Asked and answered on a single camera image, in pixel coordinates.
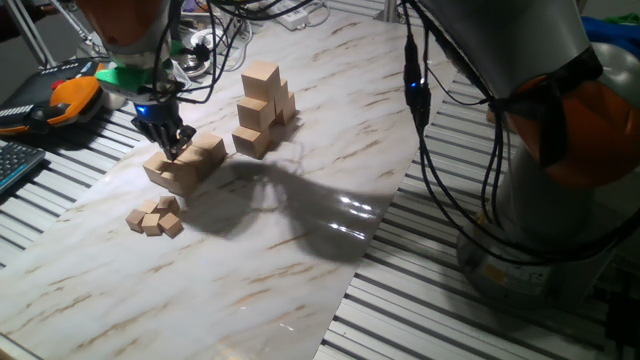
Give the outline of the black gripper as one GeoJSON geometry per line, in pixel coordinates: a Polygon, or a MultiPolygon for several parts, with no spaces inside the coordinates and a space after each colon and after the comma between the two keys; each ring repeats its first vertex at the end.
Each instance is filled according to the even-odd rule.
{"type": "Polygon", "coordinates": [[[169,161],[178,157],[178,150],[188,147],[197,130],[183,125],[176,100],[161,104],[134,104],[134,127],[150,142],[157,143],[169,161]]]}

